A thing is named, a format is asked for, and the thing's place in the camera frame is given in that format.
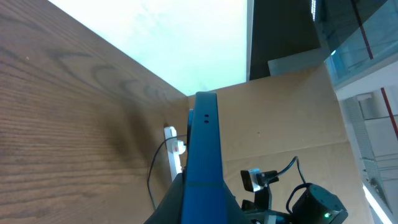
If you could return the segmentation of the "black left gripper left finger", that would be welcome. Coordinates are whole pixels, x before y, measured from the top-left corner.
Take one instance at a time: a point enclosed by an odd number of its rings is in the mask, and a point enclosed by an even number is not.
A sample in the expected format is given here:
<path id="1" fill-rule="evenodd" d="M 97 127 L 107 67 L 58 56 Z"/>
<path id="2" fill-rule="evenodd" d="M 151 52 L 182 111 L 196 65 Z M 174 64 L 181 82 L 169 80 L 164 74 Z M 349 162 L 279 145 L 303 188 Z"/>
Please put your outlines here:
<path id="1" fill-rule="evenodd" d="M 178 174 L 162 201 L 144 224 L 180 224 L 185 176 Z"/>

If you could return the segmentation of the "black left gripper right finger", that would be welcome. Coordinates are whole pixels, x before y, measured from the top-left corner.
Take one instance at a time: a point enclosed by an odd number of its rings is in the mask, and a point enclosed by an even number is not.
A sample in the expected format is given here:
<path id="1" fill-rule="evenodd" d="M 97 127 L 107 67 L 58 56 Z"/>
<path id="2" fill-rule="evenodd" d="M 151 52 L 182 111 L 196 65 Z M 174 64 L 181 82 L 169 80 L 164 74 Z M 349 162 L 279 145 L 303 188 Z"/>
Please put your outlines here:
<path id="1" fill-rule="evenodd" d="M 249 224 L 249 219 L 240 209 L 234 195 L 224 182 L 217 184 L 217 223 Z"/>

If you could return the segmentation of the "blue Galaxy smartphone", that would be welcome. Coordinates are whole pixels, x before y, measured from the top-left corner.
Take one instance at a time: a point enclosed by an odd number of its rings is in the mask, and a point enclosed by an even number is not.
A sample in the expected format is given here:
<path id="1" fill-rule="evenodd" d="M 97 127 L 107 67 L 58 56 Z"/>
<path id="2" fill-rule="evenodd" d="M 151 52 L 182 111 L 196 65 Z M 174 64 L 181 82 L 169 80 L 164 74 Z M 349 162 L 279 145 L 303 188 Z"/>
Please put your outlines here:
<path id="1" fill-rule="evenodd" d="M 188 161 L 180 222 L 226 223 L 216 93 L 196 93 L 189 124 Z"/>

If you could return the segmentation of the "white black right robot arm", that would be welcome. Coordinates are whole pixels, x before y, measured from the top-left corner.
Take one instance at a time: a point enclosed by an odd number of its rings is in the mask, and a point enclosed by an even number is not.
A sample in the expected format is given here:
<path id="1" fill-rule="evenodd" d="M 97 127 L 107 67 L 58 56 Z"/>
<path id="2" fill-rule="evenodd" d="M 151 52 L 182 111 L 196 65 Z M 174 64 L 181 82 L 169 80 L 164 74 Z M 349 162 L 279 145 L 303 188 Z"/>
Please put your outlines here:
<path id="1" fill-rule="evenodd" d="M 342 224 L 348 218 L 341 200 L 313 183 L 293 189 L 285 204 L 285 213 L 271 210 L 268 188 L 257 191 L 253 202 L 243 200 L 241 209 L 251 223 L 259 224 Z"/>

